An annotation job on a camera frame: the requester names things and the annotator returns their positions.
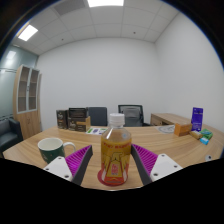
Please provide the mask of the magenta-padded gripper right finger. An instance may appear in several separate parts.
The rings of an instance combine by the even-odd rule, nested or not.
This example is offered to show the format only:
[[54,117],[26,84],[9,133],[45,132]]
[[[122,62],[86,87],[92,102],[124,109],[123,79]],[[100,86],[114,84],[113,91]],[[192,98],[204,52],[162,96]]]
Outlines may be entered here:
[[131,146],[131,154],[143,185],[148,185],[182,169],[168,155],[157,155],[136,144]]

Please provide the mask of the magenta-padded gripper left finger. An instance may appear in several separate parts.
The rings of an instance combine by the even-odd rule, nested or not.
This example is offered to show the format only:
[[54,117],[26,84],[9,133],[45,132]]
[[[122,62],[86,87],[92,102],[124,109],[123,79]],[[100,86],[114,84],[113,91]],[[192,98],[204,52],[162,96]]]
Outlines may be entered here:
[[92,155],[92,146],[88,145],[66,158],[58,156],[50,162],[44,170],[75,183],[76,185],[81,185]]

